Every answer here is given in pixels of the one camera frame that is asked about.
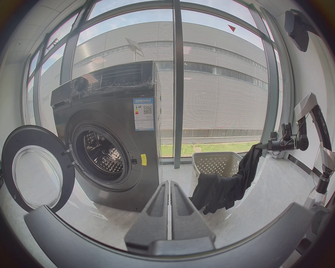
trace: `window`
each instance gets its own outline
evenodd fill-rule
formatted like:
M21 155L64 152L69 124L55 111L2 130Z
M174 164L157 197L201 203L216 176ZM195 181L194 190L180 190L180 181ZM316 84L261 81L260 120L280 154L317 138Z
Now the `window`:
M243 81L246 81L247 80L247 75L244 74L244 73L239 73L239 79L243 80Z
M98 2L90 18L125 5L121 1ZM161 153L172 157L174 114L174 64L172 9L151 9L119 15L102 21L79 34L74 53L72 79L110 66L134 62L134 52L126 37L138 43L144 58L154 60L159 69L161 87Z
M39 57L39 53L40 51L38 51L36 53L36 55L33 57L31 63L30 63L30 68L29 68L29 75L28 76L31 76L31 74L33 73L33 71L35 70L36 68L36 64L37 64L37 58Z
M50 130L57 135L53 110L50 106L51 92L59 87L62 57L64 53L65 44L56 50L42 65L41 77L39 86L39 106L42 127Z
M229 14L232 14L252 26L256 27L255 21L249 11L249 9L233 0L220 0L220 1L212 1L212 0L185 0L185 2L196 3L204 6L214 7L216 9L220 9Z
M238 58L238 59L241 59L243 61L246 61L248 63L251 63L253 65L256 65L258 68L262 69L263 71L266 71L267 72L267 68L265 68L264 66L258 64L258 63L255 63L254 61L246 58L246 57L243 57L237 53L233 53L231 51L227 51L227 50L224 50L224 49L221 49L221 48L217 48L217 47L212 47L212 46L202 46L200 44L194 44L194 43L189 43L189 42L184 42L184 47L194 47L194 48L202 48L202 49L208 49L208 50L213 50L213 51L216 51L216 52L219 52L219 53L223 53L223 54L227 54L227 55L230 55L230 56L233 56L235 58Z
M152 0L101 0L95 3L87 20L118 7L146 1Z
M279 78L278 112L277 112L277 119L276 119L276 125L275 125L274 130L278 131L279 126L280 126L281 111L282 111L282 107L283 107L283 78L282 78L279 54L278 54L278 51L276 49L274 49L274 54L276 55L276 61L277 61L277 66L278 66L278 78Z
M35 123L35 114L34 114L34 105L32 102L32 96L33 96L33 86L34 86L34 77L30 80L27 86L27 106L28 106L28 118L29 122L27 122L30 125L36 125Z
M182 21L182 156L249 150L260 140L257 132L263 130L267 112L268 73L261 38L237 25L232 33L227 26L231 23L200 12L182 10ZM227 143L233 145L228 149Z
M44 55L46 55L53 48L54 45L56 45L64 36L66 36L70 32L70 30L72 28L72 24L76 20L77 15L78 14L75 14L70 19L68 19L62 26L60 26L50 36L50 38L47 42L47 47L46 47L46 50L44 52Z
M230 71L230 77L231 77L231 78L238 79L238 78L239 78L239 72L238 72L238 71L231 70L231 71Z
M263 22L265 24L265 28L268 31L271 40L274 42L274 38L273 38L273 35L272 35L271 31L270 31L270 27L268 25L268 22L265 19L263 19L263 18L262 18L262 20L263 20Z

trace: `grass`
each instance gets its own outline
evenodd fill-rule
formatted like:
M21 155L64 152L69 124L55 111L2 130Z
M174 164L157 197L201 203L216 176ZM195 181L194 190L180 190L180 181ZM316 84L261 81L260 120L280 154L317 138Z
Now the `grass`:
M247 152L251 146L257 144L258 141L250 142L234 142L234 143L215 143L215 144L182 144L182 156L191 156L196 151L194 147L198 147L197 150L201 152ZM162 144L161 152L163 157L172 157L172 145Z

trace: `building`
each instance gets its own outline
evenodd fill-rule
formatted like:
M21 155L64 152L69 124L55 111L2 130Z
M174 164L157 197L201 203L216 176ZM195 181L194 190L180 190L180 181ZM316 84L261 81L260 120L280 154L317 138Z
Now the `building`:
M76 47L72 78L109 66L133 62L129 38L141 45L144 58L160 69L162 142L173 140L173 25L168 21L139 23L95 36ZM268 103L265 53L231 33L183 23L184 112L183 143L259 141ZM40 79L42 125L55 126L51 91L59 85L61 58Z

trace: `laundry basket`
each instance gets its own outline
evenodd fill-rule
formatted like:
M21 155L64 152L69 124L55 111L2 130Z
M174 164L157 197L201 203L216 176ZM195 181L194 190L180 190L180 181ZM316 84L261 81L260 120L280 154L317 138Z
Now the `laundry basket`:
M192 155L192 179L189 196L198 185L200 172L216 173L223 177L235 175L242 157L234 152L194 153Z

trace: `red triangle sticker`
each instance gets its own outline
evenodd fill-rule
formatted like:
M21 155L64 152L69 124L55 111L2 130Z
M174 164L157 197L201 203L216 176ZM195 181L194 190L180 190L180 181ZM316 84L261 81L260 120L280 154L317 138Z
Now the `red triangle sticker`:
M230 25L228 25L228 26L229 26L229 28L232 30L232 32L235 31L236 27L233 27L233 26L230 26Z

